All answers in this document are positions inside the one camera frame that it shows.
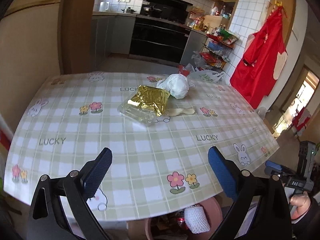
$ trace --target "red coat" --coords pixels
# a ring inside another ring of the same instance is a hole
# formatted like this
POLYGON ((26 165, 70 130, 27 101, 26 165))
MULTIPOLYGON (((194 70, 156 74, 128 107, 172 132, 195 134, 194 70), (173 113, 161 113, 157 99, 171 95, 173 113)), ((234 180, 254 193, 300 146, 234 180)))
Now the red coat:
POLYGON ((256 109, 263 96, 270 94, 288 57, 282 39, 282 9, 276 9, 253 35, 230 84, 256 109))

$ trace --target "kitchen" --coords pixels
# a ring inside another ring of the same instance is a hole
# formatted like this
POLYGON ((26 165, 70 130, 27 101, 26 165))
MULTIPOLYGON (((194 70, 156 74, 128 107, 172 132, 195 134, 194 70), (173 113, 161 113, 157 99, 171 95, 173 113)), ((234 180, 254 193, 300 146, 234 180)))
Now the kitchen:
POLYGON ((95 0, 92 69, 120 56, 174 67, 192 63, 193 52, 208 44, 207 33, 230 26, 237 1, 95 0))

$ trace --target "table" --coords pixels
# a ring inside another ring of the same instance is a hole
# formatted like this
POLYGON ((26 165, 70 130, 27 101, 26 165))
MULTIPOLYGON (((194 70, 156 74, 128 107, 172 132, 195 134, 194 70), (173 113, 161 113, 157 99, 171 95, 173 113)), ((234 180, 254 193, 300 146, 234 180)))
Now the table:
MULTIPOLYGON (((30 204, 41 175, 66 176, 108 147, 112 165, 95 198, 87 203, 98 220, 142 219, 185 208, 222 191, 208 163, 213 145, 240 169, 250 171, 278 149, 262 120, 228 86, 192 80, 187 96, 171 98, 170 105, 194 107, 196 113, 160 117, 149 127, 117 111, 138 85, 155 86, 166 77, 89 73, 49 78, 18 125, 4 190, 30 204), (250 161, 241 164, 241 156, 250 161)), ((66 215, 72 216, 66 199, 62 203, 66 215)))

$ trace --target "hand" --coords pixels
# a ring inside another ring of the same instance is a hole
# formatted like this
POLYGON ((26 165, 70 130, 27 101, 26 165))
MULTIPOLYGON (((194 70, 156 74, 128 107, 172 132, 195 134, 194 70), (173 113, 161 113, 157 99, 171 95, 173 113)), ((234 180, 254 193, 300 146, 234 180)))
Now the hand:
POLYGON ((308 193, 305 191, 303 194, 293 195, 290 198, 290 204, 292 206, 296 206, 297 209, 291 215, 291 219, 295 220, 301 217, 304 213, 306 213, 311 205, 311 200, 308 196, 308 193))

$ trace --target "gold foil bag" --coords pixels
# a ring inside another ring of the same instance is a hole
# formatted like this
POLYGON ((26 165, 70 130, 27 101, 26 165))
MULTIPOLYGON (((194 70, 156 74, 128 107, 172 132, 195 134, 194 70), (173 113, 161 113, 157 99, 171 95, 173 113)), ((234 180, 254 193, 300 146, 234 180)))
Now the gold foil bag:
POLYGON ((167 90, 140 85, 137 93, 128 100, 128 104, 139 109, 154 111, 157 116, 161 116, 167 110, 169 96, 170 92, 167 90))

